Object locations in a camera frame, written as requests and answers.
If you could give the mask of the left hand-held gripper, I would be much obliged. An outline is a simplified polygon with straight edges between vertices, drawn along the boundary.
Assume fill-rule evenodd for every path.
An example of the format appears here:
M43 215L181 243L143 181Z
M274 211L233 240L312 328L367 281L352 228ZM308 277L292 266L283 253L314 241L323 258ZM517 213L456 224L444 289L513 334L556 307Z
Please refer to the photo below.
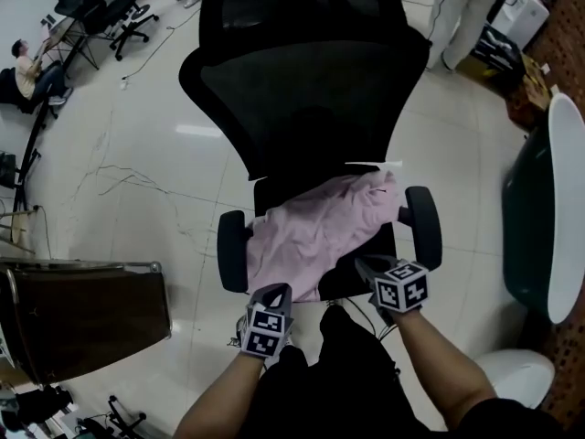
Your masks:
M275 299L275 312L272 302ZM276 357L292 330L293 291L288 284L270 284L251 296L239 324L240 351L260 359Z

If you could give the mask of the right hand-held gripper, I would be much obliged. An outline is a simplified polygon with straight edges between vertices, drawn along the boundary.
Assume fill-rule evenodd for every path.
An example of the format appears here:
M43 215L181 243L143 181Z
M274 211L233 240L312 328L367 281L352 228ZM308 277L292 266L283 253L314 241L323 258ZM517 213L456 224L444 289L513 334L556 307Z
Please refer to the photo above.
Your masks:
M429 270L418 262L391 255L368 255L367 261L356 258L355 267L372 293L368 302L388 327L395 325L395 315L420 310L429 298Z

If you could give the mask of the pink cloth garment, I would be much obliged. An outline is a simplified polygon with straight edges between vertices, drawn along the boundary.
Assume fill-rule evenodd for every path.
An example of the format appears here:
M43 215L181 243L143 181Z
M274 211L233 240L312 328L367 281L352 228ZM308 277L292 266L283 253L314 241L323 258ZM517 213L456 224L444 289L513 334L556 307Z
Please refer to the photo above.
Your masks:
M334 177L253 219L246 245L249 294L288 284L294 302L324 301L319 284L340 259L398 219L392 172Z

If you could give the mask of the brown laundry hamper cart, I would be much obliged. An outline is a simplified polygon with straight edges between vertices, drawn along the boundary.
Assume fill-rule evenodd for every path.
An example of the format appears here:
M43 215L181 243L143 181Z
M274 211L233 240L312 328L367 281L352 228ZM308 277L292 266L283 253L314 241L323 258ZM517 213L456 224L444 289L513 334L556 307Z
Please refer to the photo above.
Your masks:
M171 325L159 262L0 258L0 357L36 385L128 358Z

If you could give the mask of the person's right forearm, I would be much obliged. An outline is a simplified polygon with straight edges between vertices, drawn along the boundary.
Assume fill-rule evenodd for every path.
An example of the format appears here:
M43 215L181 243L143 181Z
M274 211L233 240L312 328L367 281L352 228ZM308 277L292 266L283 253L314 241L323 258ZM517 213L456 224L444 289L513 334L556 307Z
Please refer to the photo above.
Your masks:
M448 429L480 402L496 397L484 371L418 310L393 316L421 387Z

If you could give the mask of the person's left forearm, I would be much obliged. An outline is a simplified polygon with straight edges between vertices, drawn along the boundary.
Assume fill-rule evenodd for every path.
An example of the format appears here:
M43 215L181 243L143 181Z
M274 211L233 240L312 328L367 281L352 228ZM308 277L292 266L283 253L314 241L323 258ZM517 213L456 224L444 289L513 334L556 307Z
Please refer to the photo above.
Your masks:
M235 439L244 424L264 361L239 353L198 397L173 439Z

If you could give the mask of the person's black clothing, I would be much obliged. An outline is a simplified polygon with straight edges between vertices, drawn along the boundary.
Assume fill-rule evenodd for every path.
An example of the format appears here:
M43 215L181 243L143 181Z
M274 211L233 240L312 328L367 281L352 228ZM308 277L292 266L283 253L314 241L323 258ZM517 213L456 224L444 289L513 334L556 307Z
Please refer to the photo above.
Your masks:
M550 415L495 398L459 426L435 432L419 420L399 368L382 343L340 305L320 322L323 345L309 365L294 347L261 376L239 439L560 439Z

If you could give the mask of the dark green bathtub white rim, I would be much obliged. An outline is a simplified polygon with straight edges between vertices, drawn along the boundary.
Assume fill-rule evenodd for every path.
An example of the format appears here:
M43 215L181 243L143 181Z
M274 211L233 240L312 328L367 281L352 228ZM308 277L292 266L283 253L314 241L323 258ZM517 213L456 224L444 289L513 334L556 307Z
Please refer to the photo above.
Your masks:
M506 174L502 215L506 289L563 322L585 277L585 121L568 95L553 96Z

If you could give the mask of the white round stool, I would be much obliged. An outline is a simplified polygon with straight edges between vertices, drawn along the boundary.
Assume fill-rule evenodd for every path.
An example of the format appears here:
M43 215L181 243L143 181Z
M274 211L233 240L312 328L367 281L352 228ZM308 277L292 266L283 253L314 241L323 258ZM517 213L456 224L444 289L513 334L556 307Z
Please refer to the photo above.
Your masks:
M502 349L485 353L475 362L492 383L499 398L536 409L555 378L553 363L527 349Z

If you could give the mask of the large black mesh office chair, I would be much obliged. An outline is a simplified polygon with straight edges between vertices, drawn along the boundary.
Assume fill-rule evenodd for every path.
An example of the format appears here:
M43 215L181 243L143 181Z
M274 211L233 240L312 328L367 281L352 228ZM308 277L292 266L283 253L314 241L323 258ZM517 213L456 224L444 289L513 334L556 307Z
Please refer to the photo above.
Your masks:
M178 79L237 151L262 216L378 169L429 48L400 0L203 0Z

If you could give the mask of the brown cardboard boxes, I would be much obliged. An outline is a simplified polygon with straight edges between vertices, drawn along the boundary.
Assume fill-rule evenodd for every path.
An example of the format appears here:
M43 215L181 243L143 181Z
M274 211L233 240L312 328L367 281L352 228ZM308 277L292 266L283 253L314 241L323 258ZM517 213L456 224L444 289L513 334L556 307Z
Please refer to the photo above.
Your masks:
M521 57L524 74L505 102L509 119L531 132L545 120L551 97L542 69L525 53L521 53Z

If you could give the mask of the black storage crate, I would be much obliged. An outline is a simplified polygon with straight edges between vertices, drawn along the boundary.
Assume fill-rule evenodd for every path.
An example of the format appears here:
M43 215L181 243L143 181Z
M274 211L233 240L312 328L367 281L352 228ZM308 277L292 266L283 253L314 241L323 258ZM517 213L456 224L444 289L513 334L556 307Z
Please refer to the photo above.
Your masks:
M496 74L522 77L526 73L517 44L488 23L484 24L471 56Z

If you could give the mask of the wooden stool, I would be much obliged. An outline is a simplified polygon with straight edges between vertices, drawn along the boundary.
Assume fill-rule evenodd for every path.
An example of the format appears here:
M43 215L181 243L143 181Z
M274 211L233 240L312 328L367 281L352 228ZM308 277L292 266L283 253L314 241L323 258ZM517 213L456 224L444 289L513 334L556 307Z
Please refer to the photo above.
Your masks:
M38 206L28 210L0 212L0 245L7 245L33 256L36 252L25 243L30 233L29 221L38 213Z

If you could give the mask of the white cabinet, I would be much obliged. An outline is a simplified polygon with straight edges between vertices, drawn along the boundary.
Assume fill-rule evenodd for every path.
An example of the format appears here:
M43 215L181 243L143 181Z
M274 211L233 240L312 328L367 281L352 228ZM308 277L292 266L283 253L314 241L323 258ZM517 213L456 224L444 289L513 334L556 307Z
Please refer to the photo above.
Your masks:
M549 17L540 0L505 0L491 26L525 49Z

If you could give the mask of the wooden desk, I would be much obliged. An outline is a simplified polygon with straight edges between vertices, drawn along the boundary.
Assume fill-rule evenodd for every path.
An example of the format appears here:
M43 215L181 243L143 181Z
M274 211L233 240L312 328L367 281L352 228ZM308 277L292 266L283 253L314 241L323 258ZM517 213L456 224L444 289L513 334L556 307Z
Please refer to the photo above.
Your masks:
M64 70L68 70L76 57L82 57L95 70L99 69L90 49L90 37L76 19L48 14L41 19L40 25L42 39L48 40L44 54L51 61L59 61Z

